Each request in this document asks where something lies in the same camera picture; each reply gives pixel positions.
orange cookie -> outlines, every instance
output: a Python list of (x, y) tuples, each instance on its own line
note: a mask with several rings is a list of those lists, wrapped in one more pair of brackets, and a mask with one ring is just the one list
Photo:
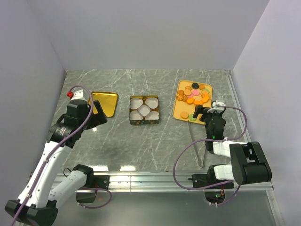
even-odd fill
[(186, 90), (184, 91), (184, 94), (185, 94), (186, 96), (190, 96), (190, 95), (191, 95), (191, 91), (190, 91), (189, 89), (186, 89)]
[(183, 100), (184, 96), (183, 95), (179, 95), (177, 96), (177, 100)]
[(201, 92), (201, 96), (202, 96), (202, 97), (205, 96), (205, 94), (208, 94), (208, 95), (209, 95), (209, 93), (208, 93), (207, 91), (202, 91), (202, 92)]
[(186, 96), (183, 96), (183, 100), (182, 100), (182, 101), (186, 102), (186, 101), (187, 101), (187, 99), (188, 99), (188, 97), (186, 97)]
[(203, 96), (202, 101), (203, 101), (204, 103), (206, 103), (208, 100), (209, 100), (209, 95)]
[(194, 98), (188, 98), (186, 103), (188, 103), (189, 105), (192, 104), (194, 102)]
[(183, 96), (183, 95), (184, 95), (184, 91), (181, 90), (181, 89), (179, 89), (179, 90), (178, 90), (178, 94), (181, 95), (181, 96)]
[(199, 89), (205, 89), (205, 86), (203, 84), (200, 84), (198, 88)]
[(189, 114), (187, 112), (181, 112), (180, 116), (182, 119), (187, 119), (189, 117)]
[(195, 100), (195, 101), (193, 102), (193, 104), (194, 104), (195, 106), (201, 105), (201, 101), (200, 101), (200, 100)]

macaron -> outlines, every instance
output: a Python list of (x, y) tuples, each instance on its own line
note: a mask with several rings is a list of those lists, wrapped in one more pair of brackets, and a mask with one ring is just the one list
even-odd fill
[(195, 90), (192, 92), (192, 94), (193, 94), (194, 96), (198, 96), (198, 95), (199, 95), (199, 91), (198, 91), (197, 89), (195, 89)]
[(190, 120), (190, 121), (195, 121), (196, 119), (197, 119), (197, 118), (194, 118), (194, 117), (193, 117), (193, 114), (190, 114), (190, 115), (189, 115), (189, 120)]

pink macaron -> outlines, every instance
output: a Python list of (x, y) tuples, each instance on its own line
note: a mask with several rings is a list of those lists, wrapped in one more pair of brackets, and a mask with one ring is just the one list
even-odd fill
[(197, 89), (195, 89), (195, 90), (192, 92), (192, 94), (193, 94), (194, 96), (198, 96), (198, 95), (199, 95), (199, 91), (198, 91)]

white wall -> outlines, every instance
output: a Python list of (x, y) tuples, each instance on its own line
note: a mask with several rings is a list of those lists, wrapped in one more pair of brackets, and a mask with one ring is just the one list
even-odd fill
[(234, 83), (261, 143), (287, 226), (301, 222), (301, 1), (271, 0), (234, 67)]
[(64, 70), (25, 0), (0, 1), (0, 225), (43, 151)]
[(269, 0), (28, 0), (66, 69), (233, 69)]

orange plate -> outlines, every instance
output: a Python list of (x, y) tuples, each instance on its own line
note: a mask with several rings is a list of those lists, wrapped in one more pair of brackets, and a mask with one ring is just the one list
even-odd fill
[[(208, 84), (204, 84), (204, 83), (200, 83), (200, 82), (196, 82), (196, 81), (188, 81), (188, 80), (181, 80), (179, 81), (179, 85), (178, 85), (178, 89), (177, 89), (177, 92), (178, 90), (182, 89), (182, 90), (185, 90), (185, 87), (186, 86), (191, 86), (193, 83), (197, 83), (199, 85), (203, 84), (205, 86), (206, 89), (208, 89), (210, 91), (209, 93), (209, 100), (203, 104), (203, 107), (211, 107), (211, 102), (212, 102), (212, 87)], [(198, 96), (193, 96), (193, 98), (195, 100), (202, 100), (202, 96), (201, 94), (199, 94)], [(183, 102), (183, 101), (180, 101), (180, 100), (177, 100), (177, 97), (175, 97), (175, 102), (174, 102), (174, 110), (173, 110), (173, 117), (175, 119), (178, 119), (178, 120), (182, 120), (182, 121), (190, 121), (189, 118), (187, 119), (183, 119), (180, 115), (181, 115), (181, 112), (183, 111), (186, 111), (188, 112), (188, 114), (193, 114), (194, 113), (194, 110), (195, 110), (195, 105), (189, 105), (187, 104), (186, 102)], [(190, 122), (193, 122), (193, 123), (197, 123), (197, 124), (201, 124), (201, 125), (204, 125), (205, 123), (200, 121), (199, 118), (201, 117), (202, 115), (199, 114), (198, 115), (198, 119), (195, 120), (195, 121), (190, 121)]]

